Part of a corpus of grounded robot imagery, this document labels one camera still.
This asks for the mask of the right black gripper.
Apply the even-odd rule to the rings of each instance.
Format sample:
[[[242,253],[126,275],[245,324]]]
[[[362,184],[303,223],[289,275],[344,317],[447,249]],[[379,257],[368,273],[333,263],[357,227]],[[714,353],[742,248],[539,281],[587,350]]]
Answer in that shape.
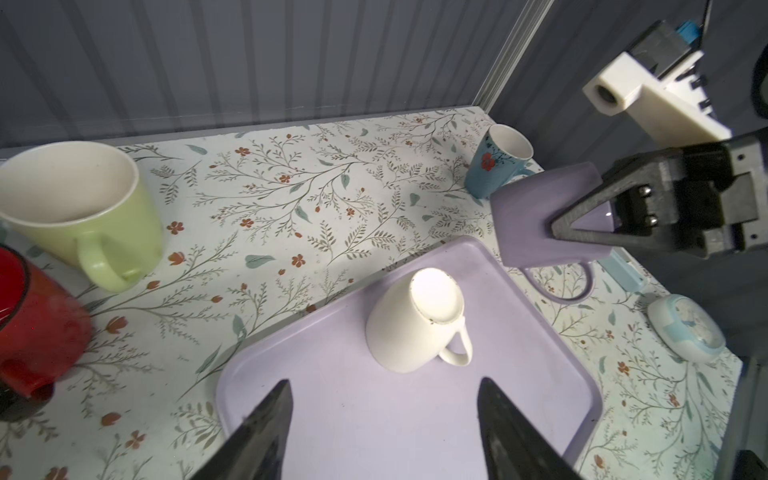
[[[612,231],[577,228],[599,206]],[[617,161],[602,183],[554,217],[559,240],[700,258],[767,247],[767,131]]]

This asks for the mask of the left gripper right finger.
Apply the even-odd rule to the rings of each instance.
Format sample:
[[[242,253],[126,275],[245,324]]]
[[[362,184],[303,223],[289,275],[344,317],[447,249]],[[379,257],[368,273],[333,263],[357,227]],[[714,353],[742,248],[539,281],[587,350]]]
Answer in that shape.
[[[580,479],[489,377],[480,382],[477,408],[489,479]]]

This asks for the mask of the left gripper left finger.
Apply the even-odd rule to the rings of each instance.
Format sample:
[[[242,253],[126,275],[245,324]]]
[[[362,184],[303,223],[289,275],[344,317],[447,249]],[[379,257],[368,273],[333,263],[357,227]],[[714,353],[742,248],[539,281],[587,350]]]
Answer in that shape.
[[[290,381],[283,379],[192,479],[280,479],[292,412]]]

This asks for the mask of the purple mug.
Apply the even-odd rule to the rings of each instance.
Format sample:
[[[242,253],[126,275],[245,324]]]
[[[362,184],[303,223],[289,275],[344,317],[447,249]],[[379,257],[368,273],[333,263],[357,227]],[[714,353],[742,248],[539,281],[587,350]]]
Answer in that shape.
[[[597,168],[588,162],[544,171],[509,183],[490,196],[490,207],[502,263],[517,268],[547,299],[565,305],[586,300],[594,289],[592,263],[608,257],[608,245],[556,239],[550,223],[581,197],[602,184]],[[559,297],[532,275],[534,268],[577,264],[585,272],[584,290]]]

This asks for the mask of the blue dotted mug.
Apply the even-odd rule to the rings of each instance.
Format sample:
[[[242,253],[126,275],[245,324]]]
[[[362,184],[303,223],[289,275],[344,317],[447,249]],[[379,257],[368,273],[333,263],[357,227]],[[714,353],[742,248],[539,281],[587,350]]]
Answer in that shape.
[[[482,137],[465,177],[474,198],[486,199],[519,173],[534,154],[530,141],[518,130],[491,125]]]

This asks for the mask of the white mug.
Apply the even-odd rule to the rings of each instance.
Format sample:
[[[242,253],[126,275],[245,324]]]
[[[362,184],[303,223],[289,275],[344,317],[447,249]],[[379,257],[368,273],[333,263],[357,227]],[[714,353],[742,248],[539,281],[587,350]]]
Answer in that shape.
[[[396,373],[413,372],[434,358],[464,367],[473,359],[463,293],[448,273],[423,268],[399,279],[366,322],[373,358]]]

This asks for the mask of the red mug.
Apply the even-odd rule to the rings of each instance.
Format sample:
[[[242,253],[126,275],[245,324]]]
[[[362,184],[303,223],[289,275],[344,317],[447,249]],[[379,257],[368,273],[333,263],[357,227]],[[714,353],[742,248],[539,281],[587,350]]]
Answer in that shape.
[[[80,359],[89,313],[17,251],[1,247],[1,420],[33,416]]]

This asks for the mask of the light green mug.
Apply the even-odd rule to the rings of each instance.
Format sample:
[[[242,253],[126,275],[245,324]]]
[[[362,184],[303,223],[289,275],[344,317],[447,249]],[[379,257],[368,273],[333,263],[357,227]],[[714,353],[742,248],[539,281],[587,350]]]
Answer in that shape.
[[[109,292],[163,258],[163,224],[136,161],[102,143],[52,143],[4,161],[1,217]]]

